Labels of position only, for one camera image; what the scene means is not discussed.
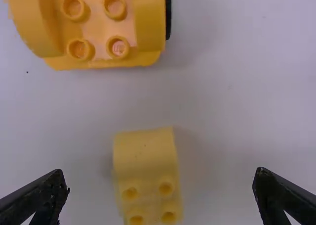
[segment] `white surface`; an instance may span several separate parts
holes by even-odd
[[[0,19],[0,197],[61,168],[61,224],[121,225],[113,134],[167,125],[185,141],[184,225],[262,224],[258,166],[316,193],[315,0],[173,0],[166,52],[129,70],[55,72],[4,4]]]

